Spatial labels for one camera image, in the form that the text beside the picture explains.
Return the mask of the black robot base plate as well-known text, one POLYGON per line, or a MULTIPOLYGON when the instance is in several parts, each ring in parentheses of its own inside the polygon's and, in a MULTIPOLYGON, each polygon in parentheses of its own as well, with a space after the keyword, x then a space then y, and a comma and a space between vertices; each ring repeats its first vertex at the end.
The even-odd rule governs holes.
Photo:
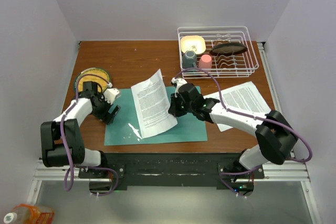
POLYGON ((216 187, 231 186, 248 195, 254 179, 262 179, 261 166, 246 174, 238 153, 108 153, 104 170, 80 168, 79 177, 89 179, 93 193, 106 193, 110 186, 216 187))

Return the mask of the metal folder clip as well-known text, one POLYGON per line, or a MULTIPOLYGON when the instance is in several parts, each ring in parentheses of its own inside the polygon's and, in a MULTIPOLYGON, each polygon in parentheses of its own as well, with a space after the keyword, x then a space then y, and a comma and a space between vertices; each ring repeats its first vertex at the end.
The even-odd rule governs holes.
POLYGON ((138 142, 140 142, 142 140, 142 136, 139 132, 138 129, 136 129, 132 124, 128 123, 128 126, 130 127, 130 129, 132 130, 132 132, 134 133, 134 135, 136 136, 136 139, 138 142))

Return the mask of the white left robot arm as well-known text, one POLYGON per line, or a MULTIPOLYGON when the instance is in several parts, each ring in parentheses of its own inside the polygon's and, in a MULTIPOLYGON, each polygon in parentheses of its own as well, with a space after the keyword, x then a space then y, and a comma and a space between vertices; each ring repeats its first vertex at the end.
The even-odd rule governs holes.
POLYGON ((90 171, 97 178, 108 174, 109 165, 104 162, 102 151, 85 148, 80 126, 89 115, 95 116, 104 124, 113 122, 120 107, 117 105, 109 112, 121 91, 108 84, 108 88, 98 91, 98 83, 86 81, 82 90, 76 94, 66 111, 53 121, 44 122, 40 127, 42 160, 46 167, 69 165, 66 148, 56 140, 65 136, 69 153, 74 165, 90 166, 90 171))

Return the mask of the printed white paper sheet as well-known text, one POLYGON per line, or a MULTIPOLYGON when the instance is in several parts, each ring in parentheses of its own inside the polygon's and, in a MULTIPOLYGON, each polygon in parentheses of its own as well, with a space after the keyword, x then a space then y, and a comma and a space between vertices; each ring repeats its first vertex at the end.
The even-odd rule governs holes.
POLYGON ((142 138, 159 135, 177 126, 177 119, 168 113, 170 102, 161 70, 133 85, 131 92, 142 138))

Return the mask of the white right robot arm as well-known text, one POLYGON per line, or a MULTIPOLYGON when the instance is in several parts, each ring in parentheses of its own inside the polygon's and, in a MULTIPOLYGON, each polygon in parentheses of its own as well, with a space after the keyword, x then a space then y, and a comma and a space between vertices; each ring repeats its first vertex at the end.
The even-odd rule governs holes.
POLYGON ((266 162, 281 165, 290 156, 298 138, 280 112, 250 114, 223 106, 218 99, 203 97, 195 85, 182 78, 174 78, 171 83, 176 90, 171 94, 169 114, 177 118, 190 113, 200 121, 225 124, 257 139, 257 145, 243 150, 229 169, 237 177, 246 178, 255 167, 266 162))

